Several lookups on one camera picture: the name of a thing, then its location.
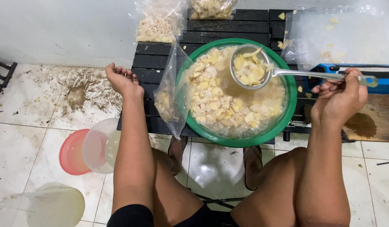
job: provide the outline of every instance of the green basin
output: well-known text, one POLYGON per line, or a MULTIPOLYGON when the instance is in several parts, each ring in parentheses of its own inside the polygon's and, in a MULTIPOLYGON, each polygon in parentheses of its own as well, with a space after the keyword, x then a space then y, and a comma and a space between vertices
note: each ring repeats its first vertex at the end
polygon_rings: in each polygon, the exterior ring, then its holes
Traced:
MULTIPOLYGON (((262 47, 265 52, 268 54, 268 56, 282 69, 289 70, 288 65, 284 62, 284 60, 278 56, 274 51, 269 49, 268 47, 246 39, 237 39, 237 38, 230 38, 230 39, 222 39, 217 40, 208 44, 203 45, 202 47, 195 50, 189 58, 195 62, 196 59, 207 53, 210 49, 213 47, 219 48, 224 46, 239 46, 243 44, 254 44, 257 46, 262 47)), ((187 70, 192 65, 192 62, 187 59, 182 67, 179 70, 179 73, 176 78, 176 84, 178 84, 180 77, 182 75, 182 72, 184 70, 187 70)), ((207 131, 203 126, 198 124, 194 118, 192 118, 190 112, 188 114, 187 118, 187 124, 195 131, 197 134, 202 136, 203 138, 206 138, 207 140, 217 143, 226 147, 251 147, 255 145, 259 145, 261 143, 267 142, 271 139, 273 139, 275 136, 277 136, 283 129, 288 125, 290 122, 291 117, 294 114, 295 111, 295 105, 297 104, 297 88, 295 85, 295 80, 292 75, 286 75, 281 76, 283 80, 283 85, 286 88, 286 102, 285 105, 287 105, 287 108, 284 110, 284 112, 279 117, 277 123, 275 125, 270 126, 265 131, 261 132, 260 134, 248 138, 248 139, 228 139, 221 136, 214 135, 213 133, 207 131)))

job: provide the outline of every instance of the foot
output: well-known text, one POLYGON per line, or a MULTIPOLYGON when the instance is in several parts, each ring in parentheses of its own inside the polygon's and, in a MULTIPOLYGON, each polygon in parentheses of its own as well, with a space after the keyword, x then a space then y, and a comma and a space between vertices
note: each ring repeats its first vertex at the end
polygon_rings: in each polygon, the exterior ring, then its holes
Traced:
POLYGON ((259 173, 262 170, 262 155, 257 147, 245 148, 244 154, 247 157, 244 159, 245 166, 245 184, 248 189, 254 191, 260 186, 259 173))
POLYGON ((168 155, 172 159, 172 173, 177 175, 182 170, 182 158, 184 147, 186 147, 187 137, 180 136, 182 139, 178 141, 175 137, 171 138, 171 142, 169 143, 168 155))

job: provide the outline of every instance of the dirty floor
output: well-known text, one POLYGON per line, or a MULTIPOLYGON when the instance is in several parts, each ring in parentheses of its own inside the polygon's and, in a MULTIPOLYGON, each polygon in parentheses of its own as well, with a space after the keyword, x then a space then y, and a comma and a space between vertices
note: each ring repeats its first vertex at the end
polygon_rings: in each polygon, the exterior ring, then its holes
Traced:
MULTIPOLYGON (((59 182, 84 195, 78 227, 105 227, 111 214, 112 174, 71 176, 61 169, 58 152, 73 131, 117 117, 120 109, 121 97, 111 90, 103 69, 19 65, 0 95, 0 199, 59 182)), ((156 148, 167 150, 169 136, 150 136, 156 148)), ((264 163, 307 146, 308 135, 292 134, 290 142, 282 137, 276 137, 276 145, 262 145, 264 163)), ((389 164, 376 165, 389 161, 389 143, 356 142, 342 148, 350 226, 389 227, 389 164)), ((190 138, 183 167, 177 179, 195 193, 213 199, 251 193, 243 185, 242 149, 190 138)))

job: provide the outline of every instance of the blue sealer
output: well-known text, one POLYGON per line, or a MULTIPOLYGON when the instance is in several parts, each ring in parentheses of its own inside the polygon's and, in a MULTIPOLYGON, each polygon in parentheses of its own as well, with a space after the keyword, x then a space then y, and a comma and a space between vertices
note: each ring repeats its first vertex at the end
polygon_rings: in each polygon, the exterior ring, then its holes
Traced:
MULTIPOLYGON (((334 73, 337 74, 339 71, 344 71, 347 68, 360 68, 363 71, 364 75, 370 75, 370 72, 382 72, 386 71, 389 73, 389 65, 367 65, 367 64, 319 64, 313 68, 312 72, 322 72, 322 73, 334 73)), ((324 79, 315 78, 315 77, 304 77, 306 82, 306 90, 311 93, 311 89, 316 85, 321 85, 324 79)), ((369 93, 373 94, 384 94, 389 95, 389 78, 379 78, 378 86, 368 87, 369 93)))

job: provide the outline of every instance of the leg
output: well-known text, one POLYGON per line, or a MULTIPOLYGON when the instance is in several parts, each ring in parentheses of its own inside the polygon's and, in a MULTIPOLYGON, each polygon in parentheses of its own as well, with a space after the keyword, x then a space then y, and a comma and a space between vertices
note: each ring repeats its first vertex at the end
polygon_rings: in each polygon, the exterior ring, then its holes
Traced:
POLYGON ((175 142, 166 153, 153 149, 155 164, 154 225, 174 226, 196 213, 203 202, 173 176, 182 167, 182 145, 175 142))
POLYGON ((298 147, 273 158, 255 174, 246 160, 247 185, 259 188, 241 201, 231 216, 240 227, 298 226, 295 195, 306 160, 307 149, 298 147))

